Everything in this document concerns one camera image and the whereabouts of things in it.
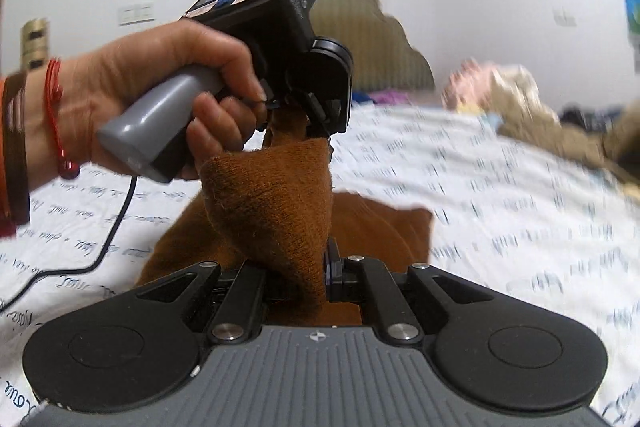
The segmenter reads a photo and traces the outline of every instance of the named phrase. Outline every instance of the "black cable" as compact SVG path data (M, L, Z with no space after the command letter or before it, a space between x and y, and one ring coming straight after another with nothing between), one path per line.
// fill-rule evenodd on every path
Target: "black cable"
M136 190L137 181L138 181L138 178L136 176L131 177L131 182L129 184L129 192L127 192L127 197L124 198L124 203L122 204L120 213L118 214L118 217L116 217L116 220L111 226L111 230L109 231L107 235L107 239L102 245L102 249L100 250L98 257L90 266L87 266L85 268L70 268L67 270L60 270L60 269L43 270L39 273L36 273L36 275L31 277L31 279L29 279L29 282L26 285L24 285L22 289L12 299L9 299L9 301L6 304L3 304L2 306L0 306L0 314L7 311L7 309L13 306L40 279L44 279L45 277L51 277L52 275L82 275L84 273L92 272L98 266L100 266L100 263L104 259L104 256L107 255L107 252L109 251L109 247L111 245L111 241L113 241L113 237L116 235L116 232L118 231L118 228L120 227L120 224L124 219L124 214L127 212L127 209L129 208L129 204L131 203L131 200L133 198L133 193Z

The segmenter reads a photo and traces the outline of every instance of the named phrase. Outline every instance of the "purple cloth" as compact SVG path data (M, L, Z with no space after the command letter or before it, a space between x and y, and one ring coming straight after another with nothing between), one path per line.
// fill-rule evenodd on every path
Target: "purple cloth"
M409 103L409 94L395 89L370 92L369 97L374 101L374 103L385 103L386 105Z

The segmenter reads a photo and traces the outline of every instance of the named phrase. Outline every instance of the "metal screw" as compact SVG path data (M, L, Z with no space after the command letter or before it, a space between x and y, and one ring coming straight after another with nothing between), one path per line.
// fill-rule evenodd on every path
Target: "metal screw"
M213 328L213 336L221 341L234 341L242 337L244 330L242 326L231 323L217 324Z
M388 328L386 328L386 332L390 337L397 339L399 341L410 341L411 339L418 336L418 328L412 326L411 324L391 324Z

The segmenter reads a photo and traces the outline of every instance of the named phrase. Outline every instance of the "red string bracelet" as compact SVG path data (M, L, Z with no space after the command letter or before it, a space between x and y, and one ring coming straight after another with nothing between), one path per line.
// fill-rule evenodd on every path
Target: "red string bracelet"
M62 99L62 87L58 83L58 72L60 71L60 60L52 58L47 66L47 76L44 81L44 105L47 108L49 124L53 131L53 138L58 148L58 174L64 180L73 180L80 174L80 166L66 157L65 150L62 149L58 123L53 113L53 105L60 103Z

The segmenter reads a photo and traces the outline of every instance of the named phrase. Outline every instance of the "bed sheet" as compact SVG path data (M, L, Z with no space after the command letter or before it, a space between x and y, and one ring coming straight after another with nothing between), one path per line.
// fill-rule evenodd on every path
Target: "bed sheet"
M257 148L255 134L248 148ZM568 315L600 336L609 368L592 407L612 425L640 414L640 207L572 163L497 137L484 118L420 107L355 107L332 139L335 190L436 219L431 262L482 285ZM0 298L37 270L91 263L129 179L88 166L33 194L31 224L0 242ZM92 274L38 282L0 317L0 425L35 400L24 344L41 324L129 289L197 182L139 180L110 252Z

